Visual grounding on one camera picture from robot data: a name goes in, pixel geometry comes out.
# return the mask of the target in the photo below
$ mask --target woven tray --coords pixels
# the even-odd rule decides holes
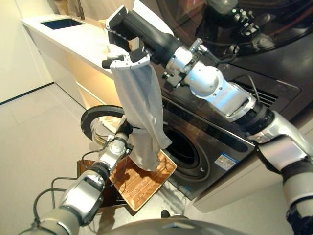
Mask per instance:
[[[128,158],[125,173],[121,177],[125,158],[116,166],[110,180],[133,211],[139,210],[162,184],[173,174],[177,165],[161,150],[158,154],[161,161],[156,171],[145,171]]]

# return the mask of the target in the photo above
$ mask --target label sticker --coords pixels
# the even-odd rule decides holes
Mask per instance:
[[[227,155],[226,153],[222,153],[217,160],[215,160],[215,164],[219,167],[223,168],[224,170],[228,171],[231,169],[238,161],[231,156]]]

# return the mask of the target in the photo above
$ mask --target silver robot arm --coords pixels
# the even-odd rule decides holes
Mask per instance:
[[[257,143],[261,161],[284,179],[290,206],[287,220],[295,234],[312,231],[313,148],[290,122],[237,84],[227,82],[218,68],[203,64],[200,57],[211,52],[201,39],[186,48],[179,39],[123,6],[106,21],[106,28],[125,40],[142,40],[144,48],[130,52],[132,65],[139,60],[132,53],[138,56],[140,50],[142,58],[148,54],[152,62],[165,68],[163,78],[170,86],[188,84],[196,97],[208,101],[222,117],[245,131]]]
[[[114,138],[108,140],[99,159],[63,194],[58,208],[35,218],[30,235],[77,235],[80,226],[88,225],[100,208],[105,182],[117,162],[132,150],[127,144],[131,126],[125,120]]]

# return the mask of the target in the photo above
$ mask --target white countertop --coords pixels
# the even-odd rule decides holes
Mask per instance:
[[[51,29],[41,22],[72,18],[83,24]],[[106,59],[106,45],[109,43],[103,29],[77,20],[70,16],[45,15],[21,19],[22,23],[55,43],[62,49],[80,57],[83,61],[99,72],[111,77],[111,70],[102,68],[102,61]]]

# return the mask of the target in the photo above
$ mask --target cable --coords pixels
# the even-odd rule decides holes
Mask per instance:
[[[31,227],[31,228],[29,228],[29,229],[25,229],[24,231],[21,231],[18,235],[21,235],[21,234],[23,234],[23,233],[26,233],[26,232],[28,232],[28,231],[30,231],[30,230],[32,230],[33,229],[33,227]]]
[[[83,165],[84,165],[84,167],[85,167],[86,169],[88,169],[88,166],[87,166],[87,165],[85,164],[85,162],[84,162],[84,157],[87,156],[88,154],[91,154],[91,153],[98,153],[98,152],[103,151],[103,150],[107,147],[107,145],[108,145],[109,142],[110,142],[110,141],[106,141],[105,144],[103,145],[103,148],[90,151],[90,152],[88,152],[88,153],[85,153],[85,154],[82,156],[82,163],[83,163]]]
[[[44,195],[46,192],[50,192],[50,191],[65,192],[66,189],[63,189],[63,188],[48,188],[48,189],[46,189],[46,190],[44,190],[44,191],[42,191],[41,193],[38,194],[38,196],[36,197],[36,199],[34,201],[34,204],[33,204],[33,212],[34,212],[34,216],[35,216],[35,223],[40,221],[40,218],[39,218],[38,213],[37,213],[37,203],[38,203],[38,200],[40,199],[40,197],[42,195]]]
[[[236,54],[232,54],[232,56],[229,59],[226,59],[228,56],[223,57],[224,59],[219,59],[212,52],[210,52],[210,50],[207,50],[204,55],[213,60],[213,62],[216,63],[217,65],[230,63],[233,60],[235,60],[237,56]]]
[[[51,181],[51,188],[54,188],[53,184],[56,180],[77,180],[77,178],[72,178],[72,177],[57,177],[54,178]],[[54,191],[51,191],[51,199],[52,199],[52,208],[55,208],[55,198],[54,198]]]
[[[254,82],[253,82],[253,79],[252,79],[252,77],[251,77],[250,75],[248,75],[248,74],[242,74],[242,75],[240,75],[240,76],[238,76],[238,77],[235,77],[235,78],[231,79],[231,81],[233,81],[233,80],[235,80],[235,79],[237,79],[237,78],[240,78],[240,77],[247,77],[247,78],[249,78],[249,80],[250,80],[250,82],[251,82],[251,85],[252,85],[252,88],[253,88],[253,91],[254,91],[254,94],[255,94],[255,97],[256,97],[256,99],[257,99],[258,101],[260,101],[260,97],[259,97],[258,90],[256,89],[256,87],[255,87],[255,85],[254,85]]]

